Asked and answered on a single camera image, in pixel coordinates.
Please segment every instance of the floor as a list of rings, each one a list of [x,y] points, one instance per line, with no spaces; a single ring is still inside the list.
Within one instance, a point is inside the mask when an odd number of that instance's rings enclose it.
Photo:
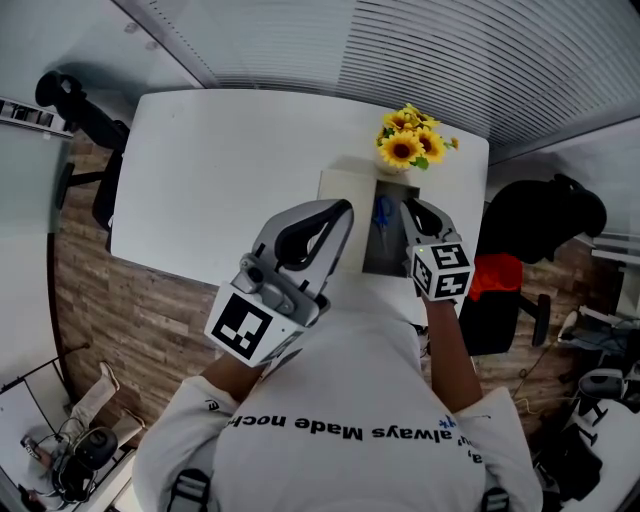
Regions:
[[[76,136],[70,159],[77,173],[102,170],[108,158],[109,153],[86,136]],[[199,373],[219,354],[202,334],[216,288],[109,255],[107,234],[91,216],[96,189],[91,184],[69,190],[55,237],[55,294],[63,347],[90,344],[67,356],[67,368],[75,393],[82,395],[99,377],[98,362],[109,362],[122,387],[98,422],[112,425],[127,407],[149,426],[181,380]],[[571,310],[582,304],[608,310],[613,272],[612,265],[592,259],[588,247],[578,241],[561,247],[553,263],[526,266],[524,293],[534,300],[540,293],[552,298],[547,343],[531,347],[533,321],[521,313],[508,353],[475,358],[483,388],[506,386],[513,393],[522,382],[522,370],[547,351]],[[515,400],[527,435],[539,427],[541,412],[561,405],[570,386],[557,377],[572,368],[575,357],[575,352],[553,346],[518,390]],[[428,379],[428,365],[425,376]],[[519,401],[523,398],[532,413]]]

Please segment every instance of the red bag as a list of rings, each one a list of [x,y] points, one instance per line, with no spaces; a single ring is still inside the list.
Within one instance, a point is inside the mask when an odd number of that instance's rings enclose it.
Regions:
[[[477,301],[484,292],[516,291],[522,286],[522,262],[510,254],[482,254],[474,260],[476,271],[469,298]]]

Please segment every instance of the yellow flower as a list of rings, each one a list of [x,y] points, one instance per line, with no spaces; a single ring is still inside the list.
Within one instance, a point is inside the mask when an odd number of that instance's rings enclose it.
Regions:
[[[436,121],[433,117],[423,114],[411,103],[407,103],[404,109],[402,110],[415,116],[420,121],[422,126],[428,126],[429,128],[434,128],[440,124],[440,121]]]
[[[378,151],[385,162],[400,169],[408,169],[416,158],[424,154],[420,141],[413,132],[398,132],[388,139],[382,139],[382,146]]]
[[[424,157],[429,163],[442,163],[442,157],[447,152],[442,137],[428,128],[418,128],[415,134],[424,150]]]
[[[382,139],[384,138],[384,126],[380,128],[380,133],[376,135],[376,147],[382,146]]]
[[[420,124],[420,120],[416,116],[404,109],[385,114],[382,121],[387,128],[393,128],[398,132],[412,130]]]

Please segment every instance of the white table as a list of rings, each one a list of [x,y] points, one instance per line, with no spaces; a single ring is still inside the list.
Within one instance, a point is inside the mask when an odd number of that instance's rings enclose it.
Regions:
[[[485,197],[488,143],[441,125],[460,140],[443,164],[399,177],[374,166],[374,137],[389,109],[325,96],[253,90],[192,90],[140,100],[127,143],[111,252],[198,281],[220,284],[272,215],[318,196],[325,169],[370,174],[420,189],[447,212],[475,252]],[[393,316],[426,324],[407,279],[334,274],[334,307],[360,297]]]

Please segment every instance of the flower bouquet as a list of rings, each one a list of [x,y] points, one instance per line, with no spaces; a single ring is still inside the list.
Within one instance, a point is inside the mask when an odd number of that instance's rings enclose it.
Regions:
[[[411,103],[383,117],[383,126],[376,137],[382,170],[392,174],[405,172],[410,166],[423,171],[430,164],[442,163],[447,149],[458,149],[458,139],[446,142],[434,128],[440,124],[420,112]]]

